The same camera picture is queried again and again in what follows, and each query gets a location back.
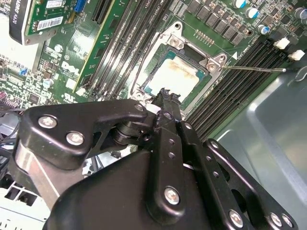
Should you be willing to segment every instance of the green circuit board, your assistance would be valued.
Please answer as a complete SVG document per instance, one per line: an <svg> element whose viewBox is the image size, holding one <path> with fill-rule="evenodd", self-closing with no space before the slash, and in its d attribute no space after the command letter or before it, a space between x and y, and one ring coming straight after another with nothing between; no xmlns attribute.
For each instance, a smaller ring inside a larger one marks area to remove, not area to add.
<svg viewBox="0 0 307 230"><path fill-rule="evenodd" d="M211 0L210 3L206 1L199 1L199 7L196 11L189 11L189 7L193 0L171 0L163 11L162 17L158 20L154 31L162 33L172 23L181 22L183 24L182 36L193 43L200 50L208 53L210 56L219 54L221 51L227 54L227 65L234 65L245 52L253 45L259 38L260 34L257 27L260 24L266 23L271 31L278 28L283 28L287 36L291 36L298 40L306 36L306 26L303 26L299 20L293 17L293 11L297 7L304 6L304 1L292 0L252 0L247 1L244 9L234 9L231 0ZM69 5L66 11L61 11L62 16L65 14L68 21L71 15L74 1L65 1L65 5ZM62 103L80 103L93 100L101 100L93 96L93 89L84 87L84 83L90 78L97 70L97 66L101 62L105 49L110 45L112 38L117 35L117 26L123 18L123 14L128 6L128 0L112 0L110 1L108 11L105 19L101 24L97 24L92 20L92 16L97 6L95 1L87 1L81 13L74 13L75 16L71 23L59 26L58 33L44 43L38 68L36 71L28 70L25 74L21 74L24 70L22 65L16 63L15 60L7 59L5 56L1 57L1 81L0 89L7 93L2 101L13 107L30 107L35 105L45 104L62 104ZM133 19L133 12L137 9L137 4L140 1L134 1L131 5L128 17L126 20ZM1 6L9 7L8 3L1 2ZM218 33L216 29L210 27L207 23L208 19L200 19L198 14L201 7L209 10L209 13L216 15L219 21L223 20L229 28L232 28L234 33L242 37L241 41L235 45L232 38L227 38L227 35ZM245 17L245 10L248 7L255 7L259 9L259 16L256 19L247 19ZM272 10L277 9L277 13L272 15ZM140 11L137 15L140 18L145 17L146 10ZM223 18L223 15L228 12L229 16ZM288 16L289 21L282 23L284 16ZM43 20L45 14L33 15L32 22ZM236 18L237 23L232 25L232 20ZM141 49L138 52L139 59L136 65L133 66L134 70L140 64L141 57L146 49ZM157 51L151 61L148 69L145 71L150 72L150 66L154 66L161 54ZM136 54L127 53L127 58L123 66L127 66ZM112 71L105 76L106 85L109 84L108 92L121 83L122 74L125 72L121 69L119 74L114 76L112 73L118 68L114 65ZM135 78L135 71L133 71L128 78L123 81L123 85L119 88L119 98L127 98L129 96L129 87ZM186 106L192 102L193 98L199 94L201 89L208 82L208 78L204 78L195 89L191 92L189 97L184 101L183 105ZM51 86L45 87L46 81L52 81Z"/></svg>

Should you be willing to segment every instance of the black metal bracket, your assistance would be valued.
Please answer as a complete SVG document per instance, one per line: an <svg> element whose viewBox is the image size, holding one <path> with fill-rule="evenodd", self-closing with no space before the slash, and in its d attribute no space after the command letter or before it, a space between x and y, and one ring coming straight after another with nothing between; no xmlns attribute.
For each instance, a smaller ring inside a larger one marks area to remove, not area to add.
<svg viewBox="0 0 307 230"><path fill-rule="evenodd" d="M170 95L162 89L153 104L160 108L157 114L147 111L134 100L31 108L23 116L9 170L16 180L23 175L23 181L19 183L35 186L49 207L54 206L52 213L57 214L53 216L51 213L51 216L52 220L57 220L61 212L56 210L63 208L61 204L65 200L80 200L79 191L86 190L86 194L99 191L102 196L118 194L116 187L98 189L98 184L101 184L98 174L83 180L83 162L87 157L106 150L121 150L128 144L134 144L142 149L135 156L142 159L150 156L148 171L142 165L147 180L136 183L140 189L143 189L141 184L146 183L145 196L140 199L144 198L149 215L160 224L158 229L161 225L178 226L193 212L190 188L187 187L191 182L184 180L183 164L194 170L195 183L192 186L199 189L201 197L193 202L193 207L203 203L211 229L297 229L293 218L221 145L212 139L201 143L195 129L181 118L178 95ZM39 124L39 119L44 116L53 118L56 125L50 128ZM78 134L76 143L67 139L71 132ZM134 162L135 158L123 158L110 170L104 168L102 178L109 178L116 174L115 171L120 171L121 167L116 165L124 166L125 161ZM130 173L130 169L124 173L138 178L137 173ZM132 210L137 208L131 203L129 205ZM292 228L284 217L292 223ZM85 223L100 219L99 214L82 217ZM199 220L199 225L195 224L202 226L203 222Z"/></svg>

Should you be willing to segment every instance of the sticker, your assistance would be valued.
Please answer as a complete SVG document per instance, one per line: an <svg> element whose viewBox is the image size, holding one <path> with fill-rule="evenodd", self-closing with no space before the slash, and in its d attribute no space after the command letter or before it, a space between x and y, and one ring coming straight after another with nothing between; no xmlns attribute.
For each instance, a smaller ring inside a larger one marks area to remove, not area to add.
<svg viewBox="0 0 307 230"><path fill-rule="evenodd" d="M60 25L62 24L62 21L63 21L63 16L39 21L37 30L43 30L46 28L50 28L52 26Z"/></svg>
<svg viewBox="0 0 307 230"><path fill-rule="evenodd" d="M46 8L50 9L50 8L61 7L62 3L63 3L63 0L50 0L47 2Z"/></svg>

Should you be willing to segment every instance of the pcie slot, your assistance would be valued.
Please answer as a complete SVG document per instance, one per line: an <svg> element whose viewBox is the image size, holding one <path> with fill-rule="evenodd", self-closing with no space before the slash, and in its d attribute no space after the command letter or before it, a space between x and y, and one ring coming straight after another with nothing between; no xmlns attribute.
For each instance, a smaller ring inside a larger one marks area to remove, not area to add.
<svg viewBox="0 0 307 230"><path fill-rule="evenodd" d="M106 50L104 51L104 54L97 66L97 69L95 71L94 74L91 75L89 81L88 81L88 85L91 87L91 89L94 89L98 83L98 78L100 77L100 75L98 74L99 70L102 68L103 63L105 62L105 60L109 57L109 55L112 54L114 47L116 46L118 40L121 40L122 36L123 36L123 32L125 31L125 29L127 28L127 23L129 23L129 20L131 18L131 14L132 14L132 6L133 6L133 1L129 1L128 5L123 13L123 16L121 17L121 20L118 23L118 26L111 38L111 41L109 43L109 45L107 46Z"/></svg>
<svg viewBox="0 0 307 230"><path fill-rule="evenodd" d="M141 45L138 46L137 49L134 50L134 54L130 55L130 57L131 57L130 62L128 63L128 66L127 66L125 72L123 73L122 77L120 78L116 88L114 89L113 94L109 98L111 98L111 97L117 98L118 97L118 95L121 92L121 90L123 89L126 81L128 80L132 70L134 69L138 60L140 60L144 50L148 46L148 43L153 39L155 30L156 30L156 25L158 24L157 22L164 15L164 11L166 10L166 8L168 7L170 2L171 2L170 0L160 1L160 3L162 3L161 7L159 7L160 11L157 14L154 15L154 18L152 18L150 20L152 22L153 26L150 30L148 30L147 38L144 40L144 42Z"/></svg>
<svg viewBox="0 0 307 230"><path fill-rule="evenodd" d="M151 6L153 4L153 0L149 2L149 5ZM114 54L111 56L110 61L104 68L103 72L100 73L100 82L97 85L97 88L95 91L98 91L98 95L102 95L103 90L107 86L108 82L112 81L112 79L108 78L108 75L112 68L114 67L114 63L118 63L121 60L121 57L125 55L126 50L131 45L135 35L137 34L139 28L141 28L142 23L144 21L145 16L148 13L148 8L145 9L145 12L143 12L144 7L147 5L148 1L140 1L140 4L137 6L137 9L134 12L134 15L132 17L132 21L130 21L129 25L127 26L127 30L124 33L124 36L120 43L116 46L116 49L114 51Z"/></svg>
<svg viewBox="0 0 307 230"><path fill-rule="evenodd" d="M118 79L118 75L122 71L122 67L127 63L128 60L132 60L134 56L139 56L139 50L148 43L148 40L152 37L152 34L155 32L157 22L162 18L164 15L165 9L170 3L169 0L161 0L161 1L155 1L155 4L149 9L149 12L154 12L155 9L160 9L155 14L147 14L146 17L143 20L143 23L141 27L139 28L139 31L137 32L137 36L134 37L134 41L132 45L130 46L129 50L125 53L125 56L122 58L121 63L118 65L116 71L112 75L112 80L109 82L109 84L106 87L106 91L108 91L107 100L111 99L113 96L113 92L117 92L119 87L121 87L122 82L118 82L117 86L114 87L116 80Z"/></svg>
<svg viewBox="0 0 307 230"><path fill-rule="evenodd" d="M112 0L99 0L95 7L92 20L97 22L98 24L101 24L106 16L107 10L111 5L111 2Z"/></svg>
<svg viewBox="0 0 307 230"><path fill-rule="evenodd" d="M280 51L272 49L267 42L258 41L237 65L275 68L285 60L286 56L281 55ZM266 72L230 70L188 118L188 122L194 125L201 140L205 140L270 75Z"/></svg>

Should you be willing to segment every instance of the motherboard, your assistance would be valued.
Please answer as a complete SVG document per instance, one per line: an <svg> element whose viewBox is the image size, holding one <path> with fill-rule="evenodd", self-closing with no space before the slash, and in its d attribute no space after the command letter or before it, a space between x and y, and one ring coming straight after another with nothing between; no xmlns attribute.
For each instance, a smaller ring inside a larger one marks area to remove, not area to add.
<svg viewBox="0 0 307 230"><path fill-rule="evenodd" d="M287 68L306 51L304 0L18 4L0 0L0 101L11 108L146 104L166 88L181 95L182 114L206 139L278 75L253 68Z"/></svg>

